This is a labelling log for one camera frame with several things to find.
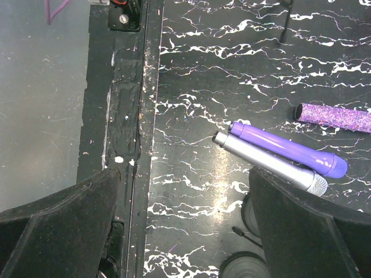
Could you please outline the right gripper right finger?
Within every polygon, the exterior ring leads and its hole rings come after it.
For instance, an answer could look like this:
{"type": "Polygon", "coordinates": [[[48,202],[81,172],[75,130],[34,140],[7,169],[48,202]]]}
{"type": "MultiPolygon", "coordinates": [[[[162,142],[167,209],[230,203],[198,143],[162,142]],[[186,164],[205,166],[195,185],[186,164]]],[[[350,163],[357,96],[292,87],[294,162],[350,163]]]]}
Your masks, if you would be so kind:
{"type": "Polygon", "coordinates": [[[250,197],[272,277],[370,277],[370,214],[254,167],[250,197]]]}

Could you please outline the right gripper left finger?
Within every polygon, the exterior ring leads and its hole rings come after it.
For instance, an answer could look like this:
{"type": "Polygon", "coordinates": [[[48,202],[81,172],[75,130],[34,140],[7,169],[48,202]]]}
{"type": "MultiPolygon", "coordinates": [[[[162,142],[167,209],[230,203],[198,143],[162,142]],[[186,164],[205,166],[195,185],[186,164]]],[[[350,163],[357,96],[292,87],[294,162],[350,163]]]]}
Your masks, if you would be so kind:
{"type": "Polygon", "coordinates": [[[1,277],[95,277],[121,174],[105,169],[1,212],[1,277]]]}

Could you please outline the glitter purple microphone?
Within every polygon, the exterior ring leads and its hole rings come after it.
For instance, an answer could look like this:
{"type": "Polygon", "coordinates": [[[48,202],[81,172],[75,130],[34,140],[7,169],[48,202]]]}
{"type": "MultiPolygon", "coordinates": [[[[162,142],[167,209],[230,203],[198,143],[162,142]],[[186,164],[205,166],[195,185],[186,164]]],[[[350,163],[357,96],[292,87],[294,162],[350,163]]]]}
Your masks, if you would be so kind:
{"type": "Polygon", "coordinates": [[[299,122],[370,133],[370,112],[301,103],[294,117],[299,122]]]}

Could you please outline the black tripod mic stand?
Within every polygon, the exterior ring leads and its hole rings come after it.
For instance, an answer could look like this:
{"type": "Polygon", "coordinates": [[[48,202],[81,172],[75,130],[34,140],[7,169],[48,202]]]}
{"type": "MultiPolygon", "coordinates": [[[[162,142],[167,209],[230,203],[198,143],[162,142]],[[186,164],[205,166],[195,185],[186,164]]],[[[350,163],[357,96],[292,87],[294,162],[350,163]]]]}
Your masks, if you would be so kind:
{"type": "Polygon", "coordinates": [[[284,44],[286,42],[286,34],[287,34],[287,31],[288,31],[288,26],[289,26],[289,22],[290,22],[290,16],[291,16],[291,13],[292,13],[294,0],[280,1],[280,4],[288,10],[287,15],[286,15],[284,28],[283,28],[283,31],[281,32],[281,36],[279,38],[279,43],[284,44]]]}

